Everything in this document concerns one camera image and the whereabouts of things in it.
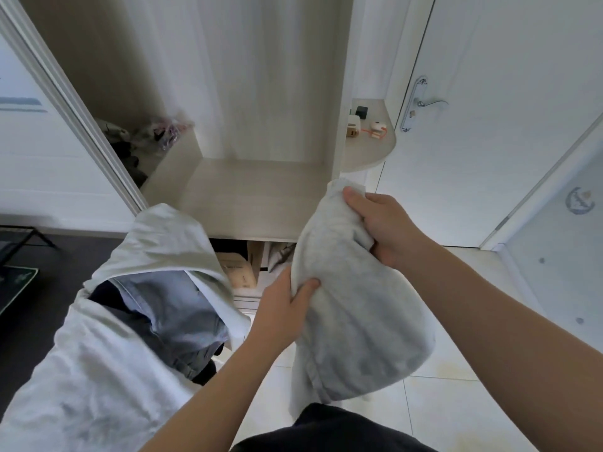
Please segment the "person's left forearm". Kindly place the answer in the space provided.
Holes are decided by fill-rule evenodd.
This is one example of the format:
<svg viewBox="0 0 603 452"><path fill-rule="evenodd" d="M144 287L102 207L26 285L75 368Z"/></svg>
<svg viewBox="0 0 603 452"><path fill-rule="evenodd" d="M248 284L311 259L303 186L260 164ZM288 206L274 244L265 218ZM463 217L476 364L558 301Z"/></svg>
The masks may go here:
<svg viewBox="0 0 603 452"><path fill-rule="evenodd" d="M250 336L139 452L228 452L262 381L288 346Z"/></svg>

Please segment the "person's left hand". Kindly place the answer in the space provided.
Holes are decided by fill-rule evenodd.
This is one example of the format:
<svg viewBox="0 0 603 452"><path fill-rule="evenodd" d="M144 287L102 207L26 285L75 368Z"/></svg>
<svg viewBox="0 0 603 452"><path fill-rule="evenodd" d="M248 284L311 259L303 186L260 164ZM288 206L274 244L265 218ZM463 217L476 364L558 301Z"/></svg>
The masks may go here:
<svg viewBox="0 0 603 452"><path fill-rule="evenodd" d="M277 357L300 335L310 302L295 303L291 287L291 268L264 289L246 342Z"/></svg>

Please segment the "brown cardboard box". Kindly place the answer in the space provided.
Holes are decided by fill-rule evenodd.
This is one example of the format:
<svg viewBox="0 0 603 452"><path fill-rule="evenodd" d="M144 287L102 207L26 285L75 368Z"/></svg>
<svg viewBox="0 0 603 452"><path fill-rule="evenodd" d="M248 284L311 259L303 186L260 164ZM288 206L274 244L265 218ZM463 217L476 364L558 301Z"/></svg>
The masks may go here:
<svg viewBox="0 0 603 452"><path fill-rule="evenodd" d="M227 275L232 288L256 288L251 266L248 260L236 252L217 252L217 259Z"/></svg>

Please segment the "person's black clothing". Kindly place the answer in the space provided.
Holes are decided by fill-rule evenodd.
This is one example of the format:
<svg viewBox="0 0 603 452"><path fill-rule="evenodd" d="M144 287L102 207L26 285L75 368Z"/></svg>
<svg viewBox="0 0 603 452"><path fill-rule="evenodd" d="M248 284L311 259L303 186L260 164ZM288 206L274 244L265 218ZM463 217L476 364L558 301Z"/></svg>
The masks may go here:
<svg viewBox="0 0 603 452"><path fill-rule="evenodd" d="M319 403L308 405L290 427L262 433L230 452L437 452L416 438L362 415Z"/></svg>

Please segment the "narrow cardboard box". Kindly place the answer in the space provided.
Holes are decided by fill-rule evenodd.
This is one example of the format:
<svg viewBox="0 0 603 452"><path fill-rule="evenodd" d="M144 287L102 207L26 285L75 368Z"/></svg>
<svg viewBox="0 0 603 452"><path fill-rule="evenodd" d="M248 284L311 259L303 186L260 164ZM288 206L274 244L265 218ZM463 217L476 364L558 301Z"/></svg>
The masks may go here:
<svg viewBox="0 0 603 452"><path fill-rule="evenodd" d="M259 280L264 248L265 242L257 240L247 241L247 260L256 282Z"/></svg>

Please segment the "crumpled white bag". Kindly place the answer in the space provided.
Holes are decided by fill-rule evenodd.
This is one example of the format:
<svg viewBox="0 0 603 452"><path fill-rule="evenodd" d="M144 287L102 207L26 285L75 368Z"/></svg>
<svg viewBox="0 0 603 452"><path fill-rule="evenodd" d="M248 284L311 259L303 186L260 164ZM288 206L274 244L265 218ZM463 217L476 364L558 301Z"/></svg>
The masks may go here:
<svg viewBox="0 0 603 452"><path fill-rule="evenodd" d="M271 242L268 251L267 272L277 276L287 266L290 266L296 246L297 243Z"/></svg>

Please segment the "frosted glass door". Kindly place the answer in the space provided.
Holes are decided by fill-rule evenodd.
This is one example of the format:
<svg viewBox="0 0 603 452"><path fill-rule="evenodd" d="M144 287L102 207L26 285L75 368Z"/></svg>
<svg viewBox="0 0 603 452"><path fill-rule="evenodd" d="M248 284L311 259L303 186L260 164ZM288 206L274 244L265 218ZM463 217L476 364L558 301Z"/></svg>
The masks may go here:
<svg viewBox="0 0 603 452"><path fill-rule="evenodd" d="M594 209L564 200L592 191ZM527 304L603 353L603 114L489 236Z"/></svg>

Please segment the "pile of dark items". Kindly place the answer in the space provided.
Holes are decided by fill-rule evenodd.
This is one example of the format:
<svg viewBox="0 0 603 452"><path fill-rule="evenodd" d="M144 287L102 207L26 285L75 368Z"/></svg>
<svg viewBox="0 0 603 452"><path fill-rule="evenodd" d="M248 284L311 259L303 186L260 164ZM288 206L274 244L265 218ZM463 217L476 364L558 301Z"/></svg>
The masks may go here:
<svg viewBox="0 0 603 452"><path fill-rule="evenodd" d="M148 175L139 168L139 158L133 154L130 133L116 124L95 118L95 122L106 137L126 171L140 189L147 181Z"/></svg>

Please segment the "white wooden wardrobe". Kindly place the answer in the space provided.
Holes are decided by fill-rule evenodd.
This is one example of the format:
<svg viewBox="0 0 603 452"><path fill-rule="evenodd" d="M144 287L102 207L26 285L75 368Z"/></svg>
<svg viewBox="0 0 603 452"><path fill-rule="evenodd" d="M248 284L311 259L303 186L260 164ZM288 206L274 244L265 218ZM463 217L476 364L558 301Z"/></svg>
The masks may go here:
<svg viewBox="0 0 603 452"><path fill-rule="evenodd" d="M146 203L195 217L211 237L295 241L330 180L381 166L394 148L383 91L360 101L353 78L362 58L387 67L407 1L125 1L153 102L141 125L121 128L194 124L167 153L134 148ZM367 118L346 138L359 105ZM373 121L387 124L381 140Z"/></svg>

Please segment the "blue-grey garment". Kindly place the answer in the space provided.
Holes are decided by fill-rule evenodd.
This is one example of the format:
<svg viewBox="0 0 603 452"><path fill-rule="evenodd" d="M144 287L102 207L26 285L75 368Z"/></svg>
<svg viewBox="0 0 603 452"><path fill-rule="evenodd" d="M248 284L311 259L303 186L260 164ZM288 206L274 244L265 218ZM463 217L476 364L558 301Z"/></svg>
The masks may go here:
<svg viewBox="0 0 603 452"><path fill-rule="evenodd" d="M124 307L111 309L172 369L194 380L228 340L227 327L183 271L111 278Z"/></svg>

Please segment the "person's right hand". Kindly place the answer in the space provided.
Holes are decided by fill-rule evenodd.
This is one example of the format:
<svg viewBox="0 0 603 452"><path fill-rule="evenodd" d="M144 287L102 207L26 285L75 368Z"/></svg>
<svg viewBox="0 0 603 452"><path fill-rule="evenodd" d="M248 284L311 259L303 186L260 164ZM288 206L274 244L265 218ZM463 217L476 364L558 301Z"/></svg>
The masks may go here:
<svg viewBox="0 0 603 452"><path fill-rule="evenodd" d="M373 238L372 253L381 263L401 270L410 256L428 245L429 239L410 219L402 205L389 195L373 194L374 211L355 211Z"/></svg>

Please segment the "white sliding wardrobe door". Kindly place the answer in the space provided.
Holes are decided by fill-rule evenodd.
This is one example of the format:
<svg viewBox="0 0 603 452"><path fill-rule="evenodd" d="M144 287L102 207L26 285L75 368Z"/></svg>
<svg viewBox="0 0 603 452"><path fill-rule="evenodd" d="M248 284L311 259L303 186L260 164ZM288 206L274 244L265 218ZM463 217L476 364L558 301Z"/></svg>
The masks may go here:
<svg viewBox="0 0 603 452"><path fill-rule="evenodd" d="M127 0L0 0L0 218L120 233L147 207L96 118L150 115Z"/></svg>

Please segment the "white cloth laundry bag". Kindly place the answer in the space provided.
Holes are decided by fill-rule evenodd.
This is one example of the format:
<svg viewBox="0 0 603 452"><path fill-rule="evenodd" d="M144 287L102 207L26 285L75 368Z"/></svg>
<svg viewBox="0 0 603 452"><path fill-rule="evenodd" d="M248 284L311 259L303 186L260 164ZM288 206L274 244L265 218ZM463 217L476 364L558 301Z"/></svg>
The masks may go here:
<svg viewBox="0 0 603 452"><path fill-rule="evenodd" d="M137 452L200 389L89 300L111 278L161 271L185 272L226 325L224 345L241 345L251 320L235 306L200 222L167 204L148 208L84 282L54 346L13 396L0 452Z"/></svg>

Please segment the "white room door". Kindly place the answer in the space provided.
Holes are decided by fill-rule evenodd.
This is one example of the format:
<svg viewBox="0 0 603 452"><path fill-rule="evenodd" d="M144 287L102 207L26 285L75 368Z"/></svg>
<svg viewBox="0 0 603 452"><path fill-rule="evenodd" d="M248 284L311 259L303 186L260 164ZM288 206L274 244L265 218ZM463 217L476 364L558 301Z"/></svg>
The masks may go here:
<svg viewBox="0 0 603 452"><path fill-rule="evenodd" d="M435 0L378 193L479 247L603 113L603 0Z"/></svg>

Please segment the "person's right forearm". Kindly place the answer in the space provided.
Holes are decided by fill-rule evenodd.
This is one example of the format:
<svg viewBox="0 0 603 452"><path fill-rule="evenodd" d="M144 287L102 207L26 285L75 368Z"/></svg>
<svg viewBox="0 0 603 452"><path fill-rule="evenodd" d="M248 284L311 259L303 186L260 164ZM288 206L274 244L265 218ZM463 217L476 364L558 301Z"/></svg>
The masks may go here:
<svg viewBox="0 0 603 452"><path fill-rule="evenodd" d="M540 452L603 452L603 354L425 238L387 245L494 401Z"/></svg>

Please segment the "black frame glass table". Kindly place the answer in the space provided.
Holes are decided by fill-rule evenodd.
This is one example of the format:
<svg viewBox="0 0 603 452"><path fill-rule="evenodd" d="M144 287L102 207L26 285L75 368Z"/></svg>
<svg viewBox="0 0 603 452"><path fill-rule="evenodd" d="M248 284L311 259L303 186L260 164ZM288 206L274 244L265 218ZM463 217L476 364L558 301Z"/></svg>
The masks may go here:
<svg viewBox="0 0 603 452"><path fill-rule="evenodd" d="M39 268L12 265L24 248L59 247L36 227L0 225L0 317L18 299L39 273Z"/></svg>

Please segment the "clear plastic bag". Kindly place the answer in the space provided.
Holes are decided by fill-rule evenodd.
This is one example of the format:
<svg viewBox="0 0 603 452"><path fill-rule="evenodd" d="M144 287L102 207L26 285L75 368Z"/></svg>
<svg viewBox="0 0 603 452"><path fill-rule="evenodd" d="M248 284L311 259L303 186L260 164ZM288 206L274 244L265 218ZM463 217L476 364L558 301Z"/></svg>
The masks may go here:
<svg viewBox="0 0 603 452"><path fill-rule="evenodd" d="M166 152L193 127L194 124L185 119L155 117L132 133L130 143L145 152Z"/></svg>

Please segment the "dark navy garment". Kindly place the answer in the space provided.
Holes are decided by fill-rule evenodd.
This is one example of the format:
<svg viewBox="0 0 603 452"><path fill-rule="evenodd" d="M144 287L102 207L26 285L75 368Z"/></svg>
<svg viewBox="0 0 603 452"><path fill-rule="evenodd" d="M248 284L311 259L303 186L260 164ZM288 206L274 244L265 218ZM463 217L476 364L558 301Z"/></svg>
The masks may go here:
<svg viewBox="0 0 603 452"><path fill-rule="evenodd" d="M102 305L117 319L131 327L163 363L180 372L193 383L204 386L217 373L215 362L211 358L202 369L193 369L182 359L175 357L167 345L152 332L150 320L142 313L130 310L124 303L120 291L111 281L104 281L97 286L89 296L89 300Z"/></svg>

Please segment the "moon sticker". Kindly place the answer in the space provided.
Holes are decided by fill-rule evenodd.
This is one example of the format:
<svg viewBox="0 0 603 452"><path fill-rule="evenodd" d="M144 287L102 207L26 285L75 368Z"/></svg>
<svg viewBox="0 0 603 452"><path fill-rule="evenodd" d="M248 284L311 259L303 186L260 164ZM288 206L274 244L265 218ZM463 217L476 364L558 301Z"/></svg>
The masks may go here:
<svg viewBox="0 0 603 452"><path fill-rule="evenodd" d="M596 203L592 198L592 191L582 187L574 187L566 195L565 206L574 215L584 215L591 212Z"/></svg>

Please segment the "light grey garment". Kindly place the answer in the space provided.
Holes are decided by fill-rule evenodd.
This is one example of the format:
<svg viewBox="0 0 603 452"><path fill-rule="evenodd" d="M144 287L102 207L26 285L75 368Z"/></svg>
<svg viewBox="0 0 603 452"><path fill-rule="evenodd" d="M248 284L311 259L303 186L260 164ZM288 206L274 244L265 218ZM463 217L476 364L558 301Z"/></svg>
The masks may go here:
<svg viewBox="0 0 603 452"><path fill-rule="evenodd" d="M434 319L402 274L371 253L374 240L343 199L345 178L328 183L298 239L291 290L316 278L296 340L290 415L312 403L339 404L414 373L435 348Z"/></svg>

